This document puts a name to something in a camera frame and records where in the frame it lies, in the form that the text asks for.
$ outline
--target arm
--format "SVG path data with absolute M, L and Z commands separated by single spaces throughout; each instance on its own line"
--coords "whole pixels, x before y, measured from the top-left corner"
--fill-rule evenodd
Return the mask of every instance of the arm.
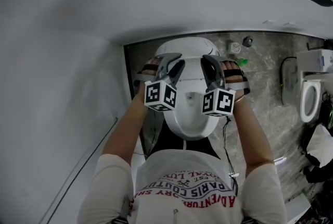
M 144 95 L 145 86 L 142 84 L 139 93 L 105 144 L 102 155 L 117 155 L 131 165 L 134 148 L 148 111 L 144 105 Z
M 274 164 L 268 139 L 246 97 L 235 103 L 234 116 L 246 162 L 246 176 L 264 164 Z

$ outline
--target white wall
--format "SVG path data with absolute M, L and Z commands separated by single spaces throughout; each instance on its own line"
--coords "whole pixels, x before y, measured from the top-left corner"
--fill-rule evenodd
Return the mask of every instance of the white wall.
M 0 222 L 38 223 L 123 114 L 119 44 L 230 29 L 328 38 L 332 26 L 332 8 L 309 0 L 0 0 Z

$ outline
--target hand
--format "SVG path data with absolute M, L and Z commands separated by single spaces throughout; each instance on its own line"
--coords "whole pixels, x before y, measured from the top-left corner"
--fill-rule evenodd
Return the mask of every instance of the hand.
M 229 61 L 221 62 L 221 67 L 222 67 L 223 71 L 228 70 L 228 69 L 239 69 L 239 67 L 235 64 L 235 62 L 232 62 L 232 61 L 231 62 L 229 62 Z M 225 78 L 225 82 L 226 83 L 243 82 L 243 77 L 240 75 L 230 76 L 230 77 Z M 236 91 L 235 100 L 242 97 L 243 95 L 244 95 L 244 90 Z
M 159 65 L 161 62 L 160 58 L 151 58 L 147 61 L 146 64 L 152 64 L 152 65 Z M 155 76 L 156 75 L 156 71 L 155 70 L 143 70 L 141 72 L 142 74 L 146 74 L 146 75 L 152 75 Z M 137 93 L 137 97 L 139 97 L 139 99 L 144 103 L 145 102 L 145 84 L 144 82 L 140 82 L 140 89 L 139 92 Z

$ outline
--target green object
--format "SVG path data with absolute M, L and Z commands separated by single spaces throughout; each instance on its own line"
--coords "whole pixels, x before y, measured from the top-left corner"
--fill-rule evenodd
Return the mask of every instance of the green object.
M 237 64 L 240 66 L 240 67 L 244 67 L 246 66 L 246 64 L 248 63 L 248 60 L 247 59 L 244 59 L 244 58 L 240 58 L 237 60 Z

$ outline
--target white toilet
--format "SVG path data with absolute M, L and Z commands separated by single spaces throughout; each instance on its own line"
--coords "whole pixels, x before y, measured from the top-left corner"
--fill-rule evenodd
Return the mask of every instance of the white toilet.
M 294 105 L 303 122 L 318 115 L 323 93 L 322 82 L 333 81 L 333 51 L 326 49 L 298 52 L 281 65 L 282 102 Z
M 155 55 L 182 53 L 185 68 L 176 84 L 178 105 L 174 111 L 164 112 L 165 120 L 173 133 L 184 140 L 194 141 L 209 136 L 219 118 L 203 115 L 200 96 L 206 93 L 200 60 L 203 55 L 220 55 L 217 47 L 209 40 L 199 37 L 175 39 L 162 44 Z M 170 70 L 176 62 L 170 63 Z

